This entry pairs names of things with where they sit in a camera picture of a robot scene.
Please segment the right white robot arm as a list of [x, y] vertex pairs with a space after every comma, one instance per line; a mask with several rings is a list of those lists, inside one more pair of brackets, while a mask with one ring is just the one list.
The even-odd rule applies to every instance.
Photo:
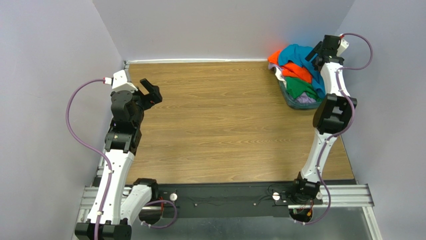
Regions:
[[312, 120], [315, 135], [308, 159], [294, 179], [289, 194], [296, 204], [304, 205], [319, 195], [330, 150], [338, 135], [349, 126], [352, 110], [357, 104], [346, 89], [342, 73], [344, 59], [341, 54], [348, 47], [349, 43], [342, 35], [325, 35], [305, 58], [323, 78], [325, 98]]

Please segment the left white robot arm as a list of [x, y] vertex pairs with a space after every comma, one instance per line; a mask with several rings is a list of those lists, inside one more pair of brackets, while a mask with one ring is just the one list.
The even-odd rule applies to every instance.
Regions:
[[158, 197], [155, 179], [137, 179], [126, 199], [123, 191], [142, 137], [140, 127], [144, 113], [163, 98], [160, 88], [145, 78], [139, 82], [147, 94], [130, 82], [111, 78], [104, 78], [102, 82], [112, 86], [112, 119], [104, 150], [99, 151], [80, 138], [77, 141], [102, 156], [104, 169], [88, 216], [76, 224], [74, 234], [79, 240], [129, 240], [132, 224], [144, 205]]

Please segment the blue t shirt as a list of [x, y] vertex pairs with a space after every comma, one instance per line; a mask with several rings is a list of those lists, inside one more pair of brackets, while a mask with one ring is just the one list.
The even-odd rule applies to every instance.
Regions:
[[307, 69], [312, 76], [312, 86], [317, 95], [323, 99], [326, 95], [323, 77], [318, 70], [315, 70], [313, 64], [306, 60], [308, 54], [313, 50], [310, 46], [301, 46], [298, 44], [290, 44], [284, 48], [277, 57], [280, 66], [292, 62], [299, 67]]

